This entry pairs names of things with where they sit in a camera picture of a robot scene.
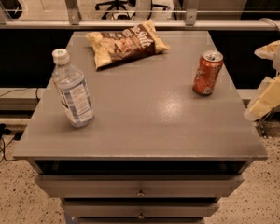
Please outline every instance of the plastic bottle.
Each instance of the plastic bottle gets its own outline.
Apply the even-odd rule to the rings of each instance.
[[[52,78],[65,114],[74,127],[86,126],[93,120],[93,109],[84,74],[71,64],[66,49],[56,49],[52,56]]]

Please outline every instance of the bottle cap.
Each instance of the bottle cap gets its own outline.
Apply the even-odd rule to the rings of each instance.
[[[66,49],[56,49],[52,52],[54,63],[64,65],[69,63],[69,55]]]

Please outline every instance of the bottle label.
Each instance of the bottle label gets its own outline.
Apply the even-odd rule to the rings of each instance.
[[[91,99],[85,79],[70,89],[56,86],[66,116],[74,123],[85,122],[93,117]]]

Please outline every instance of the gray tabletop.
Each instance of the gray tabletop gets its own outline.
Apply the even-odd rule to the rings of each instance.
[[[215,91],[192,91],[201,54],[215,46],[207,32],[158,32],[170,50],[95,70],[84,32],[67,46],[87,78],[95,119],[71,126],[50,83],[16,158],[39,160],[264,160],[267,153],[225,67]]]

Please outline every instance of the table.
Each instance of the table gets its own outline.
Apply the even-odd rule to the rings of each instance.
[[[192,91],[202,52],[215,48],[209,34],[158,34],[169,51],[96,71],[85,32],[74,32],[67,49],[94,121],[73,128],[50,82],[17,145],[14,157],[79,223],[204,223],[267,159],[224,66],[212,95]]]

